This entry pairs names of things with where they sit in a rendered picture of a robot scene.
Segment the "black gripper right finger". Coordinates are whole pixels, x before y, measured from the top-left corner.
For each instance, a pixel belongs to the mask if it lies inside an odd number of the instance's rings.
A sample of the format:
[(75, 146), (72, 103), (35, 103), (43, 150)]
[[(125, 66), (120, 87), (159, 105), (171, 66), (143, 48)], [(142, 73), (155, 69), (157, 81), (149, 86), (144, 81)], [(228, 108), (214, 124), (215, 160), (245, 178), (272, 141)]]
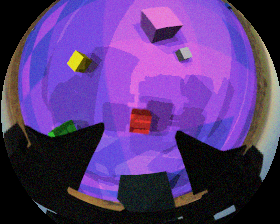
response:
[(189, 176), (192, 196), (205, 191), (210, 183), (219, 178), (222, 172), (230, 166), (235, 158), (244, 153), (246, 144), (234, 149), (220, 151), (215, 147), (207, 146), (205, 142), (197, 141), (196, 138), (177, 129), (176, 144), (179, 148), (182, 163), (184, 163), (187, 176)]

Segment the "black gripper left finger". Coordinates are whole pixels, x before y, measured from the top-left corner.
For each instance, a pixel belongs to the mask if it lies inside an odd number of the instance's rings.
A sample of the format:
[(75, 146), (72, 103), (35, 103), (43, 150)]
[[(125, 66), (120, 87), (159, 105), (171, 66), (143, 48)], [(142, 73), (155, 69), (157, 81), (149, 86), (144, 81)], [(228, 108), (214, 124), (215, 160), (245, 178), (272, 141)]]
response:
[(75, 191), (79, 191), (82, 177), (104, 132), (102, 122), (56, 137), (49, 137), (25, 126), (25, 133), (32, 146), (42, 157), (46, 157), (55, 172)]

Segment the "small blue block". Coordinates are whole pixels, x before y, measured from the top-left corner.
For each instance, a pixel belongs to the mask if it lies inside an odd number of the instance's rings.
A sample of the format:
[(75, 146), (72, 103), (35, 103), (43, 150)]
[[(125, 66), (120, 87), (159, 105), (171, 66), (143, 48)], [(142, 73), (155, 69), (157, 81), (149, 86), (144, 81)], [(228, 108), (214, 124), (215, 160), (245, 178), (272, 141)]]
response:
[(226, 2), (225, 2), (225, 6), (226, 6), (226, 8), (231, 9), (231, 6), (230, 6), (230, 4), (229, 4), (229, 3), (226, 3)]

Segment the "red block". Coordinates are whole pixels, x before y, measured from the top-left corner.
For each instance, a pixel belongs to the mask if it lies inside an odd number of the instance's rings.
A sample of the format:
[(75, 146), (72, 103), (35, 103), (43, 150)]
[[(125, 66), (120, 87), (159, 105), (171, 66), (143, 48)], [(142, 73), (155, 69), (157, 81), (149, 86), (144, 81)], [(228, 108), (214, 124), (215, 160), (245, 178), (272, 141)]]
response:
[(145, 109), (131, 109), (129, 132), (149, 134), (150, 123), (150, 111), (145, 111)]

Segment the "yellow cube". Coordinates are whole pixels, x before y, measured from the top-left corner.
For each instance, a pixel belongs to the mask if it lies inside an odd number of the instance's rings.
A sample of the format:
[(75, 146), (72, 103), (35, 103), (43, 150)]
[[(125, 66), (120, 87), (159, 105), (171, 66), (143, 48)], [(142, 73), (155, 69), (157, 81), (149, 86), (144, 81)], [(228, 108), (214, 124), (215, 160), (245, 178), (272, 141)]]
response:
[(71, 58), (69, 58), (69, 66), (74, 69), (74, 72), (85, 72), (87, 67), (90, 66), (91, 59), (89, 57), (86, 57), (84, 53), (81, 53), (79, 51), (75, 51), (72, 53)]

